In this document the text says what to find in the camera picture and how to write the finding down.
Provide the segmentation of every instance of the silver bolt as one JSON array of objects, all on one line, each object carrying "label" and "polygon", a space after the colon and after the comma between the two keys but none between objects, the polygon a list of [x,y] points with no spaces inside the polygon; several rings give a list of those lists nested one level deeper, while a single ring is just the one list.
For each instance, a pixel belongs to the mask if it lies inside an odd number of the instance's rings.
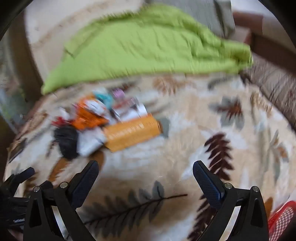
[{"label": "silver bolt", "polygon": [[34,187],[34,189],[33,189],[34,192],[38,192],[39,190],[40,190],[40,187],[39,187],[39,186],[36,186],[36,187]]},{"label": "silver bolt", "polygon": [[259,192],[259,188],[256,187],[256,186],[253,187],[253,190],[254,190],[255,192]]},{"label": "silver bolt", "polygon": [[227,189],[231,189],[231,188],[232,188],[231,183],[225,183],[224,186],[225,186]]},{"label": "silver bolt", "polygon": [[61,188],[66,188],[68,186],[68,183],[63,182],[59,185]]}]

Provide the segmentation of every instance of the leaf-patterned bedspread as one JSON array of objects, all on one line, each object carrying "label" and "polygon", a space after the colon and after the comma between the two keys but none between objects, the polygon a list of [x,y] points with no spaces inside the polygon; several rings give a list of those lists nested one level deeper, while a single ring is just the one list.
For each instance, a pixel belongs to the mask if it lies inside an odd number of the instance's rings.
[{"label": "leaf-patterned bedspread", "polygon": [[[45,180],[57,186],[90,159],[98,161],[99,176],[77,210],[96,240],[196,240],[215,213],[192,175],[196,160],[235,187],[257,185],[269,215],[295,187],[295,134],[258,87],[244,85],[239,76],[219,78],[137,76],[58,90],[45,99],[37,121],[24,128],[20,140],[26,137],[29,145],[8,164],[5,178],[34,167],[35,176],[17,191],[17,196],[27,196]],[[169,138],[159,136],[115,153],[103,148],[72,161],[61,158],[50,127],[58,107],[68,107],[102,86],[123,86],[154,116],[167,117]],[[237,214],[235,209],[222,240]]]}]

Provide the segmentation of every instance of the red mesh object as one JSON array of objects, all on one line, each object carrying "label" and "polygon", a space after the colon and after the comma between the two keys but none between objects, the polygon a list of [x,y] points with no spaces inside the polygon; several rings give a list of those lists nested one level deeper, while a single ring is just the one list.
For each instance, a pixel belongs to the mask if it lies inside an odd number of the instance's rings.
[{"label": "red mesh object", "polygon": [[296,202],[287,202],[268,220],[269,241],[277,241],[296,214]]}]

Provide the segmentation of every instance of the pile of items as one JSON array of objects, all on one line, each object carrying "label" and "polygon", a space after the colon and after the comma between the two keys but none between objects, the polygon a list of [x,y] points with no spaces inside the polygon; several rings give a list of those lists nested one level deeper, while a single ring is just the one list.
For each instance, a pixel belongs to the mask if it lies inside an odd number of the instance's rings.
[{"label": "pile of items", "polygon": [[169,120],[156,120],[137,98],[126,97],[120,88],[100,88],[68,108],[52,125],[63,157],[89,156],[103,145],[112,152],[160,134],[168,136]]}]

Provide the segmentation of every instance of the green cloth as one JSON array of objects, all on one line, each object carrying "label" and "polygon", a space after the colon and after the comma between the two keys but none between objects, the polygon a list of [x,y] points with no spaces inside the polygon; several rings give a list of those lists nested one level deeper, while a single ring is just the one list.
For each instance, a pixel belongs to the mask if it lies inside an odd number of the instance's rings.
[{"label": "green cloth", "polygon": [[238,73],[251,64],[248,45],[216,37],[178,8],[152,4],[80,30],[42,91],[134,74]]}]

